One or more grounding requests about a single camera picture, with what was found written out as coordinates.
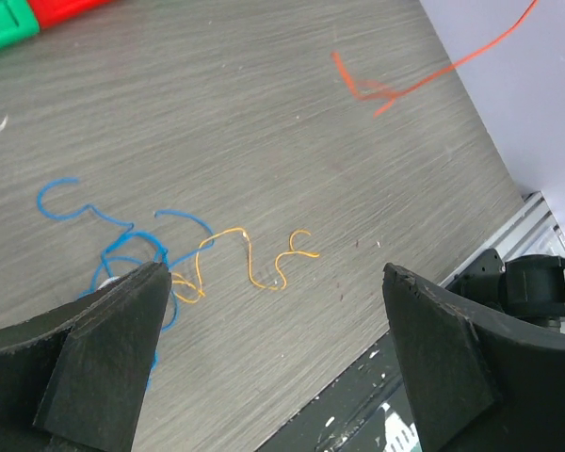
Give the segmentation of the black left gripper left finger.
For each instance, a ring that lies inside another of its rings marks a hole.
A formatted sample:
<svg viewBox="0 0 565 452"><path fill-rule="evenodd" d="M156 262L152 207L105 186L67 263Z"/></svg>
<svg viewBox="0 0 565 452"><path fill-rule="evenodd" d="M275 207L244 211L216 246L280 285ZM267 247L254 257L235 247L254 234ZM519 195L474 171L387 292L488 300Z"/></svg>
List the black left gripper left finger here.
<svg viewBox="0 0 565 452"><path fill-rule="evenodd" d="M145 263L0 330L0 451L129 451L171 288Z"/></svg>

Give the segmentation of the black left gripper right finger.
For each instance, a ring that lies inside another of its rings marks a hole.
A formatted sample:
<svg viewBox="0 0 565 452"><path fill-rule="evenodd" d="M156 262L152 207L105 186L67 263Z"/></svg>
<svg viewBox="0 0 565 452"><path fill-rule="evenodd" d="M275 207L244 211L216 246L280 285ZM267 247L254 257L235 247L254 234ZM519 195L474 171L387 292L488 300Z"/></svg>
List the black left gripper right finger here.
<svg viewBox="0 0 565 452"><path fill-rule="evenodd" d="M565 451L565 334L388 263L386 315L425 451Z"/></svg>

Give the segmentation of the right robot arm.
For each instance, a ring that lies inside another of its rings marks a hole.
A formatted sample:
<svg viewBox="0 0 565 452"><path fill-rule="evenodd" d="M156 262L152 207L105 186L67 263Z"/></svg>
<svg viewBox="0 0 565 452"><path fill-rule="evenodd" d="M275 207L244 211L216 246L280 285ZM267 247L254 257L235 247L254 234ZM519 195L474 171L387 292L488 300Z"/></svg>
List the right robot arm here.
<svg viewBox="0 0 565 452"><path fill-rule="evenodd" d="M565 322L565 257L532 254L504 262L486 249L446 289L549 330Z"/></svg>

